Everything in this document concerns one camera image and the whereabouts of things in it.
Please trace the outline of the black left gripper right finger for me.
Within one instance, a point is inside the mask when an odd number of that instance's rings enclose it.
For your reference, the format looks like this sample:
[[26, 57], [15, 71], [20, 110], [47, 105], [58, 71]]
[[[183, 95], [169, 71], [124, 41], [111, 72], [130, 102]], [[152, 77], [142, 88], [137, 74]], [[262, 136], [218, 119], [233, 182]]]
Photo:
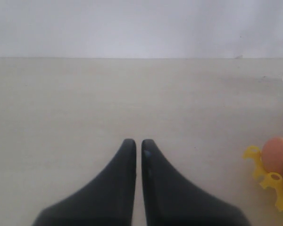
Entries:
[[248, 226], [243, 212], [187, 180], [155, 141], [141, 144], [142, 187], [149, 226]]

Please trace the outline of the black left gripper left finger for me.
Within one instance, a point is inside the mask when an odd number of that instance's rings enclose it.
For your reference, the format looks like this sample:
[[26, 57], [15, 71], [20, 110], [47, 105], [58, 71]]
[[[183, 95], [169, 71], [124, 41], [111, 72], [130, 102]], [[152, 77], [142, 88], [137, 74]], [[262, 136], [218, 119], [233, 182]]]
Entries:
[[130, 226], [136, 184], [136, 143], [125, 139], [86, 186], [45, 208], [35, 226]]

